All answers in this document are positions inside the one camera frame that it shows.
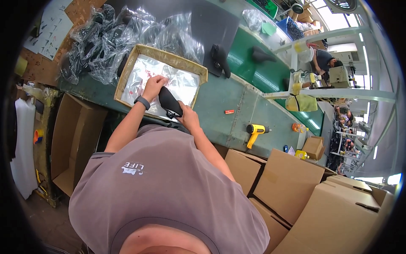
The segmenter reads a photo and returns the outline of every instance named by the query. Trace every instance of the green conveyor belt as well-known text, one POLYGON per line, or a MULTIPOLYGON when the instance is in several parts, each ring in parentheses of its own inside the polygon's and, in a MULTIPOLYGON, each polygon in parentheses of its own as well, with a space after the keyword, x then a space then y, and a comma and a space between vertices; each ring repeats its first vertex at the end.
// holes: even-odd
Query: green conveyor belt
MULTIPOLYGON (((251 58, 252 47, 259 46, 273 55, 263 44, 242 29, 238 29, 227 57, 231 72, 249 82, 264 93, 284 91, 282 80, 289 77, 289 67, 277 56, 277 62, 254 63, 251 58)), ((275 100, 285 108, 285 100, 275 100)), ((313 112, 290 111, 314 134, 320 136, 323 124, 323 112, 320 108, 313 112)))

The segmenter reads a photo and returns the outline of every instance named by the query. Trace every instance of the fan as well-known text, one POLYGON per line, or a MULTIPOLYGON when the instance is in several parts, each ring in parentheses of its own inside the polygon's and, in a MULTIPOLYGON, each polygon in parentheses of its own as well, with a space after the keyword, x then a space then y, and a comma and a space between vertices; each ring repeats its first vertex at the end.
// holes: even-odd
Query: fan
POLYGON ((358 0, 325 0, 332 13, 357 13, 358 0))

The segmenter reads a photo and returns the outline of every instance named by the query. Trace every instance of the white foam sheet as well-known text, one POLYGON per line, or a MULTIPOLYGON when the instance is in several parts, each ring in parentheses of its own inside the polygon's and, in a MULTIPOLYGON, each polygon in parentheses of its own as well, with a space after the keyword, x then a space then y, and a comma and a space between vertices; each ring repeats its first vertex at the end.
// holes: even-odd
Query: white foam sheet
POLYGON ((35 106, 22 99, 15 101, 17 111, 17 146, 10 162, 11 173, 18 191, 27 199, 38 187, 35 176, 33 143, 35 106))

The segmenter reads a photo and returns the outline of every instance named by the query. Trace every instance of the t-shirt logo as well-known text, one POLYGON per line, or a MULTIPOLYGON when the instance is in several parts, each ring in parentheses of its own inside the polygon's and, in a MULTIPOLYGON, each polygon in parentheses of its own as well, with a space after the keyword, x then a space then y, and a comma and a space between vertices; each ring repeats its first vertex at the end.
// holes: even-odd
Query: t-shirt logo
POLYGON ((138 175, 142 175, 143 169, 144 169, 144 165, 139 164, 139 163, 133 163, 133 162, 126 162, 124 164, 124 166, 121 167, 124 171, 124 173, 128 173, 128 174, 132 174, 135 175, 136 172, 138 172, 138 175))

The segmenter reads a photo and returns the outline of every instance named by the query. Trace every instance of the green paper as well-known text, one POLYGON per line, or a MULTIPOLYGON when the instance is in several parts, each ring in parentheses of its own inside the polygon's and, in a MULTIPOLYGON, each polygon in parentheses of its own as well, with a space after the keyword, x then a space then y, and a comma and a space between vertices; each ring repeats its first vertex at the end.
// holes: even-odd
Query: green paper
POLYGON ((276 27, 269 22, 263 22, 262 23, 262 32, 271 36, 274 33, 276 33, 276 27))

